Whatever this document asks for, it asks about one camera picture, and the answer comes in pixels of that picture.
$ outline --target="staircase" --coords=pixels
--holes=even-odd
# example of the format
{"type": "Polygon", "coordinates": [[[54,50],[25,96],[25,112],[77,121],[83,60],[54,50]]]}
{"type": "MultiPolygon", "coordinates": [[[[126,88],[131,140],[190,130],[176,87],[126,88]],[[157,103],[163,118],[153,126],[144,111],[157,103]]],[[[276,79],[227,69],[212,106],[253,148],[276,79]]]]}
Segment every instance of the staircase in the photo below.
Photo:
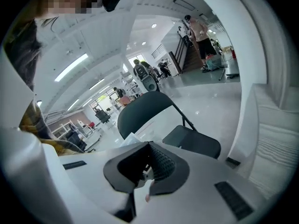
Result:
{"type": "Polygon", "coordinates": [[[195,47],[194,46],[189,47],[187,50],[182,73],[199,69],[201,68],[200,64],[201,64],[201,60],[199,58],[199,54],[196,51],[195,47]]]}

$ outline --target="shirtless man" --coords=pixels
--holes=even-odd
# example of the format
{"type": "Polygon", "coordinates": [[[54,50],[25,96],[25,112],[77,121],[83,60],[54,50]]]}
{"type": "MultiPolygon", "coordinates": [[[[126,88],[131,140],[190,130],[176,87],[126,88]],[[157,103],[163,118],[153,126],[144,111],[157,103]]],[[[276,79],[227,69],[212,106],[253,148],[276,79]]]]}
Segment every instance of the shirtless man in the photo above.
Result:
{"type": "Polygon", "coordinates": [[[200,23],[195,18],[192,18],[190,15],[185,16],[186,22],[190,25],[190,31],[192,34],[192,39],[196,40],[198,47],[200,58],[204,64],[206,65],[206,56],[207,55],[216,55],[216,51],[213,48],[209,37],[207,36],[207,26],[205,24],[200,23]]]}

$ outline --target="black seat cushion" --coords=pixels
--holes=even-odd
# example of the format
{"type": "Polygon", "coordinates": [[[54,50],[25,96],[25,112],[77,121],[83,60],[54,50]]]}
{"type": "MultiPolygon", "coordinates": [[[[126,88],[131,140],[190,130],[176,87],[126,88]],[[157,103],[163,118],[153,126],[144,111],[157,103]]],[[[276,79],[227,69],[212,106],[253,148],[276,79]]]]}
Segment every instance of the black seat cushion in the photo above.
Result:
{"type": "Polygon", "coordinates": [[[163,139],[163,143],[215,159],[219,157],[221,152],[221,145],[217,140],[182,125],[172,130],[163,139]]]}

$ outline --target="white floor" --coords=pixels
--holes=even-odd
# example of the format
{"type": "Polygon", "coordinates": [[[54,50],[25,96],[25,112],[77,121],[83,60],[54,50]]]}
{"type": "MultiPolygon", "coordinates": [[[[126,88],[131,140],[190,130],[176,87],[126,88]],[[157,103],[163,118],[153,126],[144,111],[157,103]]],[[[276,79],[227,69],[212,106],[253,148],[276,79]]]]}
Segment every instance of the white floor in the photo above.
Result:
{"type": "MultiPolygon", "coordinates": [[[[239,121],[241,84],[204,84],[164,90],[164,92],[171,97],[200,133],[220,142],[221,154],[218,160],[225,161],[239,121]]],[[[162,141],[177,125],[181,124],[179,113],[170,107],[147,122],[136,135],[143,141],[162,141]]],[[[103,133],[100,141],[93,146],[96,151],[118,148],[121,145],[123,138],[116,125],[117,122],[103,133]]],[[[148,181],[143,188],[135,190],[137,213],[146,205],[145,195],[149,191],[150,183],[151,181],[148,181]]]]}

